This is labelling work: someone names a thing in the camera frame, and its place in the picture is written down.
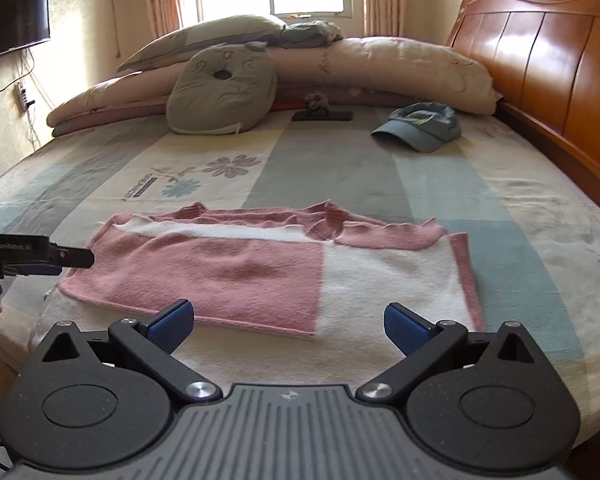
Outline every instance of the folded blanket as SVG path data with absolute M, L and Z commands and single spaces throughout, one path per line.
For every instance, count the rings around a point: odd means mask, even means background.
M 60 137 L 84 128 L 100 126 L 101 124 L 111 124 L 136 117 L 164 115 L 168 98 L 168 95 L 163 95 L 155 99 L 133 101 L 131 103 L 105 106 L 102 108 L 89 110 L 88 112 L 69 117 L 56 124 L 56 127 L 51 132 L 51 135 L 53 137 Z
M 276 100 L 270 111 L 301 110 L 305 107 L 304 97 L 316 92 L 325 94 L 330 104 L 343 106 L 403 108 L 422 101 L 417 97 L 344 86 L 279 86 L 276 89 Z M 51 135 L 60 137 L 101 124 L 149 115 L 164 115 L 168 98 L 168 95 L 163 95 L 155 99 L 94 108 L 60 121 Z
M 246 210 L 196 203 L 115 215 L 88 247 L 95 264 L 71 270 L 60 290 L 130 312 L 187 298 L 199 322 L 311 337 L 343 312 L 352 330 L 364 330 L 368 307 L 401 301 L 483 327 L 467 236 L 433 220 L 386 224 L 328 202 Z M 353 304 L 342 303 L 343 290 Z
M 498 99 L 487 69 L 446 46 L 407 38 L 347 38 L 328 47 L 268 51 L 284 86 L 337 86 L 419 96 L 474 114 L 493 114 Z M 46 124 L 53 128 L 91 110 L 168 95 L 184 65 L 98 83 L 52 110 Z

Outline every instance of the wall-mounted tv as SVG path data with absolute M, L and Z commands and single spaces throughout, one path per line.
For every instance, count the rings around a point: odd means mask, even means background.
M 48 0 L 0 0 L 0 56 L 50 39 Z

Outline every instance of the cushion hole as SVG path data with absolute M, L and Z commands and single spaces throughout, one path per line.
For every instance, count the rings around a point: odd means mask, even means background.
M 216 79 L 231 79 L 231 72 L 224 69 L 218 70 L 217 72 L 214 72 L 214 77 Z

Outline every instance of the wooden bed frame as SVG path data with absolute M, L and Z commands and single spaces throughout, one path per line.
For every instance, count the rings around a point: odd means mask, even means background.
M 447 44 L 487 67 L 496 116 L 600 206 L 600 0 L 463 0 Z

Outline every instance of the gray cushion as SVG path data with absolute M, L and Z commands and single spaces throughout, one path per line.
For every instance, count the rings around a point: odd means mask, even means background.
M 264 44 L 206 48 L 176 81 L 167 101 L 167 122 L 179 134 L 243 132 L 269 111 L 277 82 Z

